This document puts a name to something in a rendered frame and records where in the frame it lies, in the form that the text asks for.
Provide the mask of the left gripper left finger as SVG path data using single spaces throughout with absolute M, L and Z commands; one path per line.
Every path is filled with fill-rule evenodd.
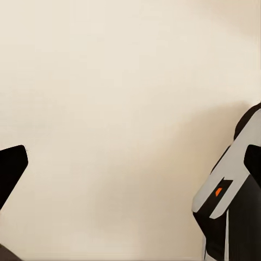
M 0 210 L 28 166 L 24 145 L 0 151 Z

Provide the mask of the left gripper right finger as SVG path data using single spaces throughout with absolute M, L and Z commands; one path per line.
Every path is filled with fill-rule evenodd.
M 261 147 L 248 145 L 244 164 L 249 173 L 261 188 Z

